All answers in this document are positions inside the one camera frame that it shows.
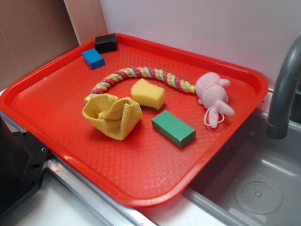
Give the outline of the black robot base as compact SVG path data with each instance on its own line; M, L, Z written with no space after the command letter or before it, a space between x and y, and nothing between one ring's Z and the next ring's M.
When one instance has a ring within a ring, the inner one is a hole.
M12 132L0 120L0 217L41 188L49 148L30 132Z

